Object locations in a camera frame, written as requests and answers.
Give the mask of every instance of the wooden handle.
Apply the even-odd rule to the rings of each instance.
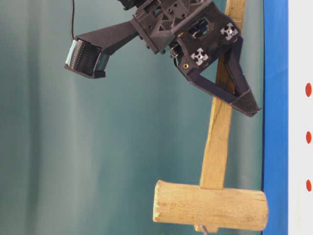
[[[246,0],[227,0],[225,14],[229,15],[242,30]],[[233,93],[235,86],[224,64],[224,56],[219,59],[216,83]],[[224,178],[228,154],[228,138],[232,108],[220,99],[213,98],[208,137],[205,145],[200,187],[208,189],[224,188]],[[208,233],[217,233],[219,228],[205,224]],[[195,225],[197,232],[202,232],[200,225]]]
[[[155,222],[261,231],[267,220],[268,204],[261,191],[201,189],[163,181],[156,185]]]

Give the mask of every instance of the black cable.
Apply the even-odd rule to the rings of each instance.
[[[75,3],[74,0],[71,0],[71,16],[70,16],[70,38],[74,40],[74,14],[75,14]]]
[[[174,65],[175,65],[175,67],[177,68],[176,58],[173,58],[173,59],[174,59]]]

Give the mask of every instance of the wooden log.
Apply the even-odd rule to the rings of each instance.
[[[267,200],[261,191],[201,189],[163,181],[156,184],[154,222],[261,231],[267,220]]]

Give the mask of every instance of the screw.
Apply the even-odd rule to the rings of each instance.
[[[189,64],[188,63],[184,63],[183,68],[186,70],[189,68]]]

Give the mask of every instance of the black 3d-printed part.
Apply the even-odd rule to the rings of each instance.
[[[154,53],[164,54],[169,47],[179,71],[199,89],[249,117],[260,110],[239,64],[243,44],[240,29],[213,0],[120,1],[125,10],[138,8],[133,19],[75,37],[81,42],[69,55],[71,62],[65,68],[89,78],[103,77],[109,56],[139,35]],[[235,93],[201,76],[222,55]]]

